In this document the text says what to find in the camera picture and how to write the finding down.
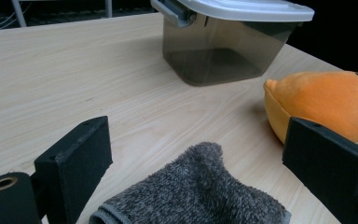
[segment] white lid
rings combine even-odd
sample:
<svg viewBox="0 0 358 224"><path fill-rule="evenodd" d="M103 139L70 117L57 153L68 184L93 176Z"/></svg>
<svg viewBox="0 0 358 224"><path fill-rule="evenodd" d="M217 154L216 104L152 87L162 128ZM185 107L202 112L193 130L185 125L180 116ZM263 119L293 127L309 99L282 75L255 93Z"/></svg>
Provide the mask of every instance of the white lid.
<svg viewBox="0 0 358 224"><path fill-rule="evenodd" d="M193 11L230 21L311 21L314 11L284 0L178 0Z"/></svg>

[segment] light wood tabletop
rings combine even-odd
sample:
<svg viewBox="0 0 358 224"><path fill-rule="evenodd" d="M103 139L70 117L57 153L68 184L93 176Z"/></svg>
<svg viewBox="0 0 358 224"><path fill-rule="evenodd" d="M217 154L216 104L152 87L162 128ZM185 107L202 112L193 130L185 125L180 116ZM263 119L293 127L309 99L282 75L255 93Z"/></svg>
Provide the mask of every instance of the light wood tabletop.
<svg viewBox="0 0 358 224"><path fill-rule="evenodd" d="M338 223L282 165L263 84L339 68L285 45L262 77L192 87L162 57L162 21L152 13L1 30L0 175L31 175L34 160L77 124L108 116L114 163L78 223L204 141L221 145L228 171L281 202L291 223Z"/></svg>

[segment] fuzzy gray fabric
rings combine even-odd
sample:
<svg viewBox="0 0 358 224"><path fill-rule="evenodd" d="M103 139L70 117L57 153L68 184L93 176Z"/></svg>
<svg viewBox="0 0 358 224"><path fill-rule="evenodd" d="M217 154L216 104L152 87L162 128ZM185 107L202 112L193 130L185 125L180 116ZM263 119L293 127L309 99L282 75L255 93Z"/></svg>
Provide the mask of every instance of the fuzzy gray fabric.
<svg viewBox="0 0 358 224"><path fill-rule="evenodd" d="M175 161L104 202L89 224L289 223L267 193L244 186L224 167L216 143L190 147Z"/></svg>

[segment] clear plastic box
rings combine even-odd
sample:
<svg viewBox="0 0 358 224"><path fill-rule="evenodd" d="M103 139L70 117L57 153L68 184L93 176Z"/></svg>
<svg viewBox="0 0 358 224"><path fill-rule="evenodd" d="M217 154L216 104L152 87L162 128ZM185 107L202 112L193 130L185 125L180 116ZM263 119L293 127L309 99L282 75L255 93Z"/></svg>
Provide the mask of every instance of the clear plastic box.
<svg viewBox="0 0 358 224"><path fill-rule="evenodd" d="M262 76L294 29L313 16L308 7L280 0L214 0L215 6L211 0L181 1L151 4L164 14L163 56L192 86ZM227 3L231 11L222 6Z"/></svg>

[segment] stuffed animal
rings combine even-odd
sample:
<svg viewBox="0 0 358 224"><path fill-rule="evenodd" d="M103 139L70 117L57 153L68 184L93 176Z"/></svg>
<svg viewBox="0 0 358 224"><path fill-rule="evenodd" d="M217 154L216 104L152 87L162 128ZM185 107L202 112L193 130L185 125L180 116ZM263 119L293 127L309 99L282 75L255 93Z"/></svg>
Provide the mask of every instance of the stuffed animal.
<svg viewBox="0 0 358 224"><path fill-rule="evenodd" d="M284 143L290 117L308 119L358 144L358 73L300 72L264 84L269 124Z"/></svg>

